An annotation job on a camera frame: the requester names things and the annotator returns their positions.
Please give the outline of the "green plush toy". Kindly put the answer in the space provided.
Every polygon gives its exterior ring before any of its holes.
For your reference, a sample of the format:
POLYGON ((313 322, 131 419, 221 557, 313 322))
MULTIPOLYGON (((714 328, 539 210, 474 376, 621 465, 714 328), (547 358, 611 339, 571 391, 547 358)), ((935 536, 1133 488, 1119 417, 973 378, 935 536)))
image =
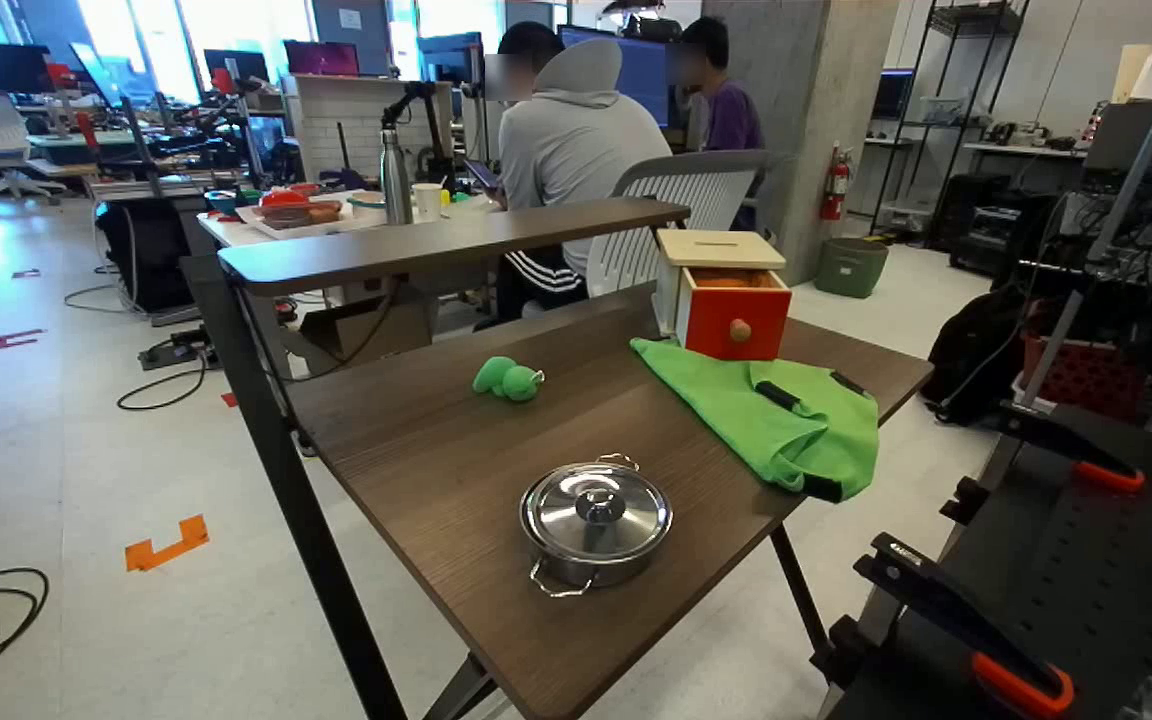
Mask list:
POLYGON ((512 355, 487 355, 474 376, 477 397, 497 397, 508 404, 530 404, 539 397, 539 386, 544 386, 544 370, 512 355))

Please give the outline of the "wooden shelf board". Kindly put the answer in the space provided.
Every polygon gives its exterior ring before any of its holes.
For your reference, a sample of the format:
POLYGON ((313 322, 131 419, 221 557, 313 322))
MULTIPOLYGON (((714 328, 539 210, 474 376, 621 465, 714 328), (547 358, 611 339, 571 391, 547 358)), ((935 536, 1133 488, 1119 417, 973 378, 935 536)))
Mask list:
POLYGON ((221 266, 247 288, 313 288, 332 281, 400 277, 442 259, 504 256, 632 227, 689 218, 665 201, 587 201, 521 210, 470 210, 438 224, 386 224, 335 236, 264 238, 221 250, 221 266))

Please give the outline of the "person in purple shirt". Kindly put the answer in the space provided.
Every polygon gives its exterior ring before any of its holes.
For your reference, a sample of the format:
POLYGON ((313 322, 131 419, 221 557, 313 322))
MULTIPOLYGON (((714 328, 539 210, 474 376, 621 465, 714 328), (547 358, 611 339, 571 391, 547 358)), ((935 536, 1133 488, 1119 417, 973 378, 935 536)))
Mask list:
POLYGON ((759 147, 766 126, 752 95, 729 75, 729 23, 701 16, 681 31, 681 59, 689 95, 705 98, 705 153, 759 147))

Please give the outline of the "person in grey hoodie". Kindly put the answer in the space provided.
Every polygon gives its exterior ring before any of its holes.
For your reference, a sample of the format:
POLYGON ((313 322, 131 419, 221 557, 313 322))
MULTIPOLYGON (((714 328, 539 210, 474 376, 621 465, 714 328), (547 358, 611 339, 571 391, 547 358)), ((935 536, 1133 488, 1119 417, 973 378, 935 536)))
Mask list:
MULTIPOLYGON (((616 88, 621 63, 616 40, 566 45, 538 21, 501 35, 508 109, 497 139, 508 210, 610 201, 629 167, 672 153, 653 111, 616 88)), ((587 301, 593 242, 508 250, 497 266, 497 321, 521 321, 530 305, 587 301)))

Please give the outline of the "black metal shelving rack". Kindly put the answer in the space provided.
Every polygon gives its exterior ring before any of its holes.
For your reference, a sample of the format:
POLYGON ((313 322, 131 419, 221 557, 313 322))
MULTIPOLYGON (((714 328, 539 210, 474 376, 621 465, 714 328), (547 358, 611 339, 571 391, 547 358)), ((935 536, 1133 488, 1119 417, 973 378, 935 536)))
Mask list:
POLYGON ((866 156, 867 218, 912 232, 935 217, 959 153, 984 137, 1031 0, 912 0, 881 72, 866 156))

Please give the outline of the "black orange clamp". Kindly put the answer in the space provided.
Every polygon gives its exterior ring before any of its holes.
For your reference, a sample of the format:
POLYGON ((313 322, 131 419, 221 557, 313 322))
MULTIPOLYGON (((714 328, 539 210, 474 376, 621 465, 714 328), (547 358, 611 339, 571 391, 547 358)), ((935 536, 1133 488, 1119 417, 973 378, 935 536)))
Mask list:
POLYGON ((857 561, 857 572, 940 632, 956 635, 969 647, 978 688, 1016 720, 1067 720, 1078 681, 1062 663, 1037 656, 1016 632, 1002 626, 973 591, 922 548, 881 531, 857 561))
POLYGON ((1092 440, 1089 433, 1063 422, 1055 412, 1037 412, 1021 404, 1002 407, 1002 433, 1016 434, 1023 442, 1050 448, 1055 455, 1067 455, 1067 477, 1078 484, 1092 484, 1119 496, 1144 490, 1144 469, 1119 450, 1111 450, 1106 440, 1092 440))

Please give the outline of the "steel pot with lid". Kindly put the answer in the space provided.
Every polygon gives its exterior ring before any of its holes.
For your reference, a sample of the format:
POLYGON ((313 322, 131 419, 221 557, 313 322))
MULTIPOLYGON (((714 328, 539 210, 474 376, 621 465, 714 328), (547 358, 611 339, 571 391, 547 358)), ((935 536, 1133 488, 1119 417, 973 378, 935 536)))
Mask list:
POLYGON ((534 548, 530 581, 547 600, 583 600, 644 572, 675 529, 675 508, 641 459, 605 450, 555 465, 515 498, 534 548))

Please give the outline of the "green cloth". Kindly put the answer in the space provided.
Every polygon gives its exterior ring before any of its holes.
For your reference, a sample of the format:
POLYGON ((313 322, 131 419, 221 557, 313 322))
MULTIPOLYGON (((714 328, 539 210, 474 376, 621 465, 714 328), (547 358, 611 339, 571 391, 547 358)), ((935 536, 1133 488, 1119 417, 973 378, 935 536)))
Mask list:
POLYGON ((768 488, 860 496, 881 459, 881 404, 802 358, 718 358, 669 339, 632 355, 768 488))

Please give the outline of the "green storage bin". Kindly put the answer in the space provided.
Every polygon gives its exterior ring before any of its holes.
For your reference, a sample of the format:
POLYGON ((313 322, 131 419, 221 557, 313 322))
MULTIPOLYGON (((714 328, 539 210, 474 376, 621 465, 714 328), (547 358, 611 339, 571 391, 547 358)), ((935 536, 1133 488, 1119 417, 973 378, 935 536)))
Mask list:
POLYGON ((821 242, 817 288, 835 295, 867 295, 890 265, 875 236, 833 236, 821 242))

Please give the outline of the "black backpack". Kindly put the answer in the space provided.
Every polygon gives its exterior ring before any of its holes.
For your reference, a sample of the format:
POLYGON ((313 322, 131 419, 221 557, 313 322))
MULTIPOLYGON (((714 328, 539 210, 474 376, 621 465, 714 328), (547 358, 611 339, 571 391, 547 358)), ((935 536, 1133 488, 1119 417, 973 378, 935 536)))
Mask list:
POLYGON ((1023 363, 1021 328, 1027 301, 1016 288, 969 301, 930 351, 922 398, 940 422, 984 422, 1012 397, 1023 363))

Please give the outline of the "black orange clamp far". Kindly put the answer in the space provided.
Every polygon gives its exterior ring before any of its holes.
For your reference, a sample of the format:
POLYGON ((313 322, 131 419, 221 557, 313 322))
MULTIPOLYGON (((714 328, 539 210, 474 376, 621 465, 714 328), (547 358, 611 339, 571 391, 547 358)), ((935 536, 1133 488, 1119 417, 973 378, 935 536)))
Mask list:
POLYGON ((1021 404, 1002 407, 1002 433, 1016 434, 1023 442, 1050 448, 1055 455, 1067 455, 1067 477, 1078 484, 1092 484, 1119 496, 1144 490, 1144 469, 1119 450, 1111 450, 1106 440, 1092 440, 1089 433, 1063 422, 1055 412, 1037 412, 1021 404))

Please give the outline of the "computer monitor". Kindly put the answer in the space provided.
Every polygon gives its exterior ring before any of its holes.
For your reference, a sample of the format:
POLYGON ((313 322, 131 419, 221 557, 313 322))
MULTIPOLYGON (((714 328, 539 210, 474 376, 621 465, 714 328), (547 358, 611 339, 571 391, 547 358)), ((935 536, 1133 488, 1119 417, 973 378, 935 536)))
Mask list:
POLYGON ((662 126, 672 124, 672 46, 665 40, 616 35, 616 88, 644 105, 662 126))

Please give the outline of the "red fire extinguisher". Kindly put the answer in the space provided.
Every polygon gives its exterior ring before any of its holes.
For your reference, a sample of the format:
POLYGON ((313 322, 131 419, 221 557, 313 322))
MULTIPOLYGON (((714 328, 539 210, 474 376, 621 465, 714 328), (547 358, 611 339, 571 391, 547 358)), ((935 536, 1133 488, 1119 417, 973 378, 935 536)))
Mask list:
POLYGON ((851 156, 843 147, 833 147, 826 188, 821 188, 821 206, 817 206, 821 224, 833 224, 843 217, 849 183, 851 183, 851 156))

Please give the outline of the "steel water bottle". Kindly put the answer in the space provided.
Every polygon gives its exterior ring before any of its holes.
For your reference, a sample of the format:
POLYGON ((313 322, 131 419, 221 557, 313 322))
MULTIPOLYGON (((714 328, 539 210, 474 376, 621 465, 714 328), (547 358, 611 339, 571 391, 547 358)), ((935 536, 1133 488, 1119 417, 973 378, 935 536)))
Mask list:
POLYGON ((390 224, 411 224, 410 165, 397 126, 380 130, 380 191, 390 224))

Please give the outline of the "orange wooden drawer box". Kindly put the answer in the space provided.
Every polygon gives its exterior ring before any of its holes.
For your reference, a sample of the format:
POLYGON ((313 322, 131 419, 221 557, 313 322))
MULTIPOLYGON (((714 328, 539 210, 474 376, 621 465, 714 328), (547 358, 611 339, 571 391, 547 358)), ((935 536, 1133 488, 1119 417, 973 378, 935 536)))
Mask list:
POLYGON ((793 288, 786 256, 759 232, 665 227, 675 271, 672 337, 718 358, 778 358, 793 288))

